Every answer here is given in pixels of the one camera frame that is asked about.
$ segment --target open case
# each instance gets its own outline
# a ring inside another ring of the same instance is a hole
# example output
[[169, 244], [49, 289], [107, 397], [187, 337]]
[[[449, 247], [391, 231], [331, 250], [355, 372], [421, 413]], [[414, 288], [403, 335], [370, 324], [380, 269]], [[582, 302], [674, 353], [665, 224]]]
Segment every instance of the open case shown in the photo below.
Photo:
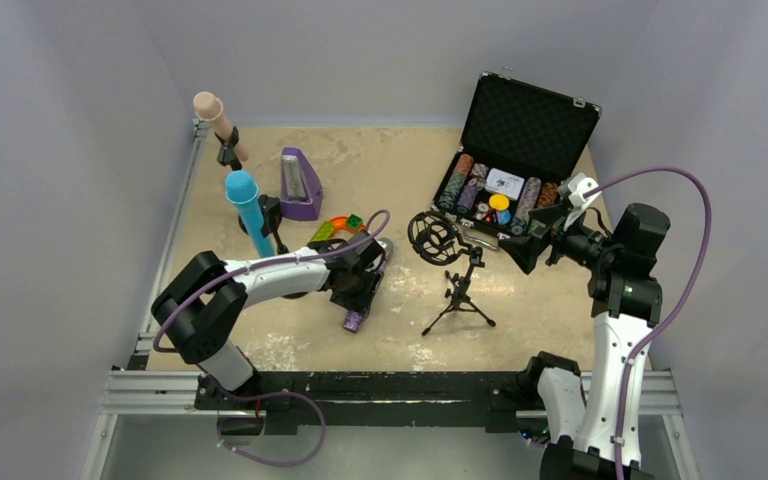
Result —
[[[487, 204], [492, 195], [484, 188], [478, 191], [467, 213], [459, 212], [450, 201], [441, 201], [461, 155], [471, 155], [476, 164], [513, 174], [523, 183], [536, 177], [542, 184], [559, 184], [573, 172], [601, 113], [601, 107], [581, 98], [482, 73], [460, 146], [434, 194], [432, 210], [498, 238], [519, 234], [512, 231], [512, 222], [500, 224], [476, 218], [478, 205]], [[467, 176], [457, 196], [469, 180]], [[519, 195], [509, 198], [508, 212], [514, 214], [518, 206]]]

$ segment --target black stand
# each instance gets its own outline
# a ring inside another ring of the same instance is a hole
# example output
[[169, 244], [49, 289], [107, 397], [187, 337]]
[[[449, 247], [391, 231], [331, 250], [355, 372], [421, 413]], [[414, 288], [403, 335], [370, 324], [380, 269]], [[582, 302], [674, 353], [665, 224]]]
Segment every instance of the black stand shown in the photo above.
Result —
[[234, 129], [231, 130], [231, 136], [228, 138], [227, 142], [222, 140], [222, 137], [219, 135], [216, 135], [216, 138], [219, 140], [219, 143], [222, 144], [222, 148], [219, 149], [219, 154], [216, 155], [216, 161], [219, 162], [219, 165], [222, 165], [223, 167], [231, 167], [231, 170], [234, 171], [242, 170], [243, 164], [240, 163], [240, 159], [237, 158], [237, 154], [234, 153], [234, 147], [236, 147], [237, 143], [240, 141], [240, 131], [237, 130], [237, 127], [234, 127]]
[[[275, 237], [275, 243], [278, 244], [278, 255], [289, 253], [290, 249], [284, 245], [284, 242], [281, 241], [281, 237], [278, 235], [278, 227], [281, 225], [281, 219], [284, 218], [281, 214], [281, 202], [277, 198], [270, 197], [266, 194], [262, 194], [258, 197], [257, 201], [260, 204], [261, 212], [263, 212], [263, 228], [260, 233], [263, 234], [264, 237], [268, 237], [270, 234]], [[246, 235], [249, 234], [243, 223], [243, 218], [239, 215], [237, 215], [237, 225], [240, 226], [243, 233]]]
[[[437, 324], [437, 322], [443, 318], [444, 315], [447, 313], [452, 312], [471, 312], [471, 313], [477, 313], [481, 315], [484, 320], [487, 322], [487, 325], [490, 325], [491, 327], [496, 326], [496, 322], [490, 319], [487, 315], [484, 314], [484, 312], [481, 311], [480, 308], [476, 307], [474, 303], [472, 303], [472, 299], [467, 295], [467, 290], [469, 290], [469, 285], [472, 283], [471, 277], [472, 277], [472, 271], [475, 270], [475, 267], [483, 268], [484, 262], [481, 261], [481, 256], [483, 255], [484, 251], [481, 249], [481, 247], [475, 247], [472, 248], [469, 252], [469, 269], [466, 271], [466, 275], [461, 277], [460, 274], [452, 274], [449, 273], [448, 270], [446, 270], [446, 280], [452, 283], [452, 287], [454, 287], [454, 290], [451, 288], [446, 289], [446, 298], [449, 298], [449, 306], [446, 307], [445, 310], [440, 312], [440, 315], [437, 315], [437, 318], [434, 319], [433, 322], [431, 322], [431, 325], [429, 325], [425, 330], [422, 331], [422, 336], [428, 335], [428, 333], [431, 331], [431, 327]], [[466, 309], [461, 307], [461, 304], [467, 304], [471, 309]]]

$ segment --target beige tabletop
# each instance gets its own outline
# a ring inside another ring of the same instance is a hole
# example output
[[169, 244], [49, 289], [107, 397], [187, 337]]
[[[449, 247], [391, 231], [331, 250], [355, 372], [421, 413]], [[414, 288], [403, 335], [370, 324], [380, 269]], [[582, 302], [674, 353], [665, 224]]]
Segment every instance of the beige tabletop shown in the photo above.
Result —
[[[173, 275], [194, 255], [213, 250], [226, 260], [256, 259], [254, 246], [237, 226], [225, 199], [229, 170], [219, 166], [218, 141], [210, 135], [192, 185], [175, 254]], [[325, 200], [319, 221], [284, 220], [280, 234], [290, 250], [307, 243], [324, 220], [357, 214], [368, 219], [380, 208], [392, 218], [382, 234], [395, 243], [369, 318], [357, 334], [341, 328], [345, 310], [313, 293], [275, 299], [246, 309], [231, 339], [261, 370], [519, 370], [540, 350], [593, 364], [589, 272], [564, 259], [526, 276], [501, 251], [485, 249], [486, 268], [473, 275], [469, 294], [497, 323], [488, 327], [474, 313], [444, 317], [427, 336], [420, 333], [446, 307], [443, 267], [422, 261], [405, 233], [408, 221], [428, 209], [452, 155], [460, 129], [441, 128], [245, 128], [251, 155], [244, 164], [261, 193], [280, 193], [280, 155], [298, 147], [322, 180]], [[585, 150], [576, 172], [594, 176]], [[599, 198], [595, 206], [605, 211]], [[586, 223], [595, 227], [594, 218]], [[466, 258], [447, 267], [465, 272]], [[152, 352], [149, 370], [190, 370], [177, 354]]]

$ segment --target gray wall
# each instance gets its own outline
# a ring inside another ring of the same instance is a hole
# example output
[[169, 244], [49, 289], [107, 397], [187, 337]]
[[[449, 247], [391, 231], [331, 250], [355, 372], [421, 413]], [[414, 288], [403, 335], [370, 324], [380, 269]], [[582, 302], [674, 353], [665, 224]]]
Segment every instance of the gray wall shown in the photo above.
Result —
[[135, 0], [181, 95], [267, 124], [462, 124], [511, 66], [601, 102], [655, 0]]
[[77, 477], [190, 116], [127, 0], [0, 0], [0, 479]]
[[[710, 190], [707, 263], [652, 356], [673, 368], [703, 476], [768, 478], [768, 0], [659, 2], [604, 107], [591, 143], [602, 179], [675, 165]], [[673, 305], [701, 237], [699, 195], [658, 174], [606, 200], [614, 218], [631, 201], [670, 215], [656, 274]]]

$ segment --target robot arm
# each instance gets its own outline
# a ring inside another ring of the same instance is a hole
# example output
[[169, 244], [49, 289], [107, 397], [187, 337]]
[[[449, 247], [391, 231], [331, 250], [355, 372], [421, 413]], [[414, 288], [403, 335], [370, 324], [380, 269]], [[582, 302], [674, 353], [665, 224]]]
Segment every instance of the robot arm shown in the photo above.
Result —
[[[355, 245], [369, 234], [361, 231], [348, 241]], [[368, 310], [382, 272], [371, 268], [385, 255], [382, 242], [368, 242], [329, 258], [312, 257], [329, 250], [325, 243], [295, 252], [254, 261], [224, 262], [213, 252], [202, 252], [170, 282], [151, 307], [162, 325], [194, 292], [222, 275], [249, 267], [246, 273], [228, 278], [208, 291], [213, 297], [199, 299], [185, 308], [166, 332], [183, 360], [212, 375], [229, 391], [235, 391], [257, 375], [252, 363], [229, 339], [244, 308], [277, 297], [331, 290], [331, 301], [350, 310]], [[295, 261], [276, 262], [294, 258]]]
[[553, 445], [541, 466], [544, 479], [615, 478], [615, 443], [623, 445], [623, 465], [630, 467], [631, 478], [650, 478], [638, 470], [637, 413], [645, 362], [632, 366], [619, 438], [616, 412], [629, 353], [660, 319], [661, 287], [649, 273], [669, 219], [648, 205], [632, 204], [613, 234], [593, 231], [583, 225], [582, 215], [596, 197], [586, 194], [595, 188], [593, 179], [574, 177], [559, 189], [560, 204], [530, 212], [526, 236], [499, 242], [526, 274], [549, 246], [548, 265], [567, 257], [591, 271], [588, 293], [596, 351], [590, 397], [584, 401], [580, 372], [571, 360], [541, 352], [525, 372], [543, 399], [552, 433]]

